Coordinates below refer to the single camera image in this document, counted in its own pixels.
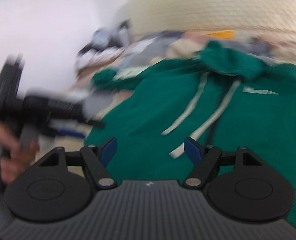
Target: silver screw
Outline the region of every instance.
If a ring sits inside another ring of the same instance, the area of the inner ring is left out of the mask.
[[[189,178],[189,179],[186,179],[186,184],[192,187],[196,187],[201,184],[201,180],[197,178]]]
[[[99,185],[103,187],[109,187],[115,183],[115,181],[111,178],[102,178],[98,181]]]

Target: drawstring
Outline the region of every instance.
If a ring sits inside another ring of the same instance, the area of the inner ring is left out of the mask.
[[[202,92],[204,91],[204,87],[207,83],[207,77],[208,77],[208,73],[203,73],[200,77],[200,83],[197,89],[197,92],[195,94],[195,96],[190,100],[189,104],[187,105],[185,111],[177,118],[176,121],[174,121],[174,123],[167,128],[166,130],[164,130],[161,134],[162,135],[167,135],[169,134],[171,131],[173,131],[174,129],[176,129],[191,113],[192,111],[196,108],[196,105],[198,103],[198,100],[202,94]]]
[[[214,113],[206,120],[197,130],[195,130],[190,137],[194,140],[198,140],[200,136],[222,115],[224,110],[227,108],[229,105],[232,96],[234,95],[236,89],[240,85],[240,80],[235,80],[233,84],[231,85],[229,91],[227,92],[226,96],[222,100],[221,104],[219,107],[214,111]],[[179,147],[174,149],[170,155],[176,159],[178,158],[181,154],[184,153],[184,144],[182,143]]]

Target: green hoodie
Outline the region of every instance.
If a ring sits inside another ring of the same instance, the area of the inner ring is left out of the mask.
[[[296,66],[269,66],[210,41],[194,59],[163,60],[130,78],[115,75],[103,70],[93,83],[134,94],[104,117],[105,129],[93,129],[85,144],[116,136],[118,149],[107,168],[118,182],[183,181],[193,169],[182,154],[184,138],[205,144],[218,119],[211,144],[225,151],[249,147],[296,191]],[[296,226],[296,199],[288,220]]]

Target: gray gripper base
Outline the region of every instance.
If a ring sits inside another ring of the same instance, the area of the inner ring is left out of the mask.
[[[4,240],[295,240],[285,220],[243,224],[216,212],[200,191],[177,181],[124,181],[100,191],[86,209],[52,224],[15,219]]]

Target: human hand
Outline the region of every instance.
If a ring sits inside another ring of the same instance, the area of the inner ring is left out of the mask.
[[[32,141],[28,149],[22,149],[18,139],[2,123],[0,123],[0,145],[10,151],[11,158],[2,157],[0,160],[2,181],[9,184],[34,161],[39,145],[38,142]]]

